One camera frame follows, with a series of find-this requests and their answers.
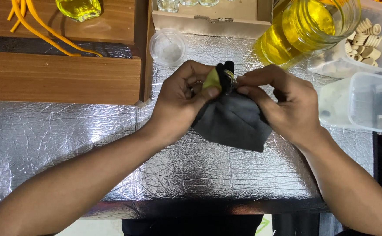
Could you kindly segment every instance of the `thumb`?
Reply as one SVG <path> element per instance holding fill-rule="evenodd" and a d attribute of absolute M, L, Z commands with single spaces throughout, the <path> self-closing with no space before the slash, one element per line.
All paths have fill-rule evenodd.
<path fill-rule="evenodd" d="M 196 94 L 192 99 L 192 103 L 194 105 L 195 110 L 198 112 L 201 107 L 206 104 L 209 100 L 217 97 L 220 94 L 220 91 L 218 88 L 214 86 L 210 86 L 208 88 L 203 89 L 201 92 Z"/>
<path fill-rule="evenodd" d="M 280 106 L 259 87 L 242 86 L 237 91 L 252 99 L 266 116 L 280 109 Z"/>

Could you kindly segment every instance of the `hand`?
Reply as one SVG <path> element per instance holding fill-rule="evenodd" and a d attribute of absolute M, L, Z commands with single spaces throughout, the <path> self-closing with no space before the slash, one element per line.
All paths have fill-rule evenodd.
<path fill-rule="evenodd" d="M 160 139 L 165 142 L 165 146 L 178 141 L 187 132 L 203 105 L 220 93 L 217 88 L 209 87 L 196 92 L 191 98 L 190 86 L 197 88 L 196 83 L 204 82 L 213 68 L 188 60 L 163 82 L 152 117 L 146 126 L 151 127 L 153 133 L 161 135 Z"/>
<path fill-rule="evenodd" d="M 295 145 L 312 143 L 324 132 L 320 126 L 318 95 L 313 85 L 276 65 L 247 72 L 237 78 L 237 91 L 254 100 L 274 131 Z M 270 84 L 275 103 L 258 86 Z"/>

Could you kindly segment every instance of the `table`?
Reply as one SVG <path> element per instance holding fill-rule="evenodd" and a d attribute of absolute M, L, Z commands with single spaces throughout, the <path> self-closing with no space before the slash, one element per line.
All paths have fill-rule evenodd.
<path fill-rule="evenodd" d="M 261 67 L 251 53 L 253 40 L 200 35 L 186 35 L 186 39 L 187 59 L 213 65 L 233 60 L 237 75 Z M 175 69 L 154 64 L 153 99 L 141 109 L 0 102 L 0 201 L 47 167 L 139 129 L 151 116 L 163 81 Z M 290 72 L 311 81 L 317 90 L 335 80 L 311 75 L 303 64 Z M 272 94 L 269 86 L 264 88 Z M 371 131 L 327 129 L 348 155 L 373 174 Z M 263 153 L 226 147 L 204 140 L 191 129 L 130 174 L 84 217 L 327 211 L 301 153 L 274 132 L 264 147 Z"/>

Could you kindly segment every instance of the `yellow liquid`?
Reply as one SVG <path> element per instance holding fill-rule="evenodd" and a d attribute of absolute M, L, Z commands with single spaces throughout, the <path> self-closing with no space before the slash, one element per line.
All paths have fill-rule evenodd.
<path fill-rule="evenodd" d="M 311 19 L 319 29 L 334 35 L 334 20 L 326 6 L 317 0 L 308 0 L 307 6 Z M 273 19 L 272 26 L 253 45 L 261 62 L 288 68 L 307 60 L 313 51 L 324 48 L 315 42 L 321 38 L 302 18 L 302 9 L 293 4 Z"/>
<path fill-rule="evenodd" d="M 80 22 L 101 14 L 98 0 L 56 0 L 56 4 L 65 16 Z"/>

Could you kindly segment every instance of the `glass bottle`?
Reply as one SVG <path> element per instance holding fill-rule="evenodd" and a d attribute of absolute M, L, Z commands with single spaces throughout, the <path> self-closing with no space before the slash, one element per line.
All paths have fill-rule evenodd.
<path fill-rule="evenodd" d="M 198 4 L 198 0 L 179 0 L 184 6 L 195 6 Z"/>
<path fill-rule="evenodd" d="M 213 7 L 219 3 L 219 0 L 199 0 L 200 5 L 206 7 Z"/>
<path fill-rule="evenodd" d="M 56 4 L 63 15 L 75 21 L 84 22 L 101 14 L 98 0 L 56 0 Z"/>
<path fill-rule="evenodd" d="M 351 35 L 360 18 L 360 0 L 293 0 L 253 51 L 263 63 L 292 67 Z"/>
<path fill-rule="evenodd" d="M 157 0 L 157 8 L 161 11 L 178 12 L 179 0 Z"/>

